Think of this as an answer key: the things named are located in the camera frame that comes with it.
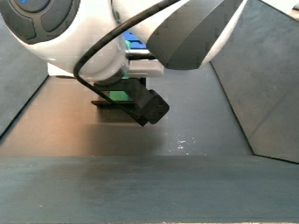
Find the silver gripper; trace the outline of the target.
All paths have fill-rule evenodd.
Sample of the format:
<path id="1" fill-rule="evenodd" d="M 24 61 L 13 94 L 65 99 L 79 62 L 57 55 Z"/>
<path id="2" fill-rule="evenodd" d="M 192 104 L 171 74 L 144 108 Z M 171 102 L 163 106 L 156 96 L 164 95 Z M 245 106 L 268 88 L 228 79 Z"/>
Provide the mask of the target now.
<path id="1" fill-rule="evenodd" d="M 157 78 L 164 75 L 164 66 L 145 49 L 125 51 L 128 58 L 128 78 Z"/>

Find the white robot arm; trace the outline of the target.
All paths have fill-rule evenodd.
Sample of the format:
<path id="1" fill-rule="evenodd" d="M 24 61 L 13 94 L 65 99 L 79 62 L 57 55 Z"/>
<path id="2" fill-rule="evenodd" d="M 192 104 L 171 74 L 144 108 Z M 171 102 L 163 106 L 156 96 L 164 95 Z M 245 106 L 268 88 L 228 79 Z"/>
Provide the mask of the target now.
<path id="1" fill-rule="evenodd" d="M 87 81 L 128 70 L 123 32 L 161 65 L 192 70 L 221 48 L 247 0 L 0 0 L 0 16 L 21 45 Z"/>

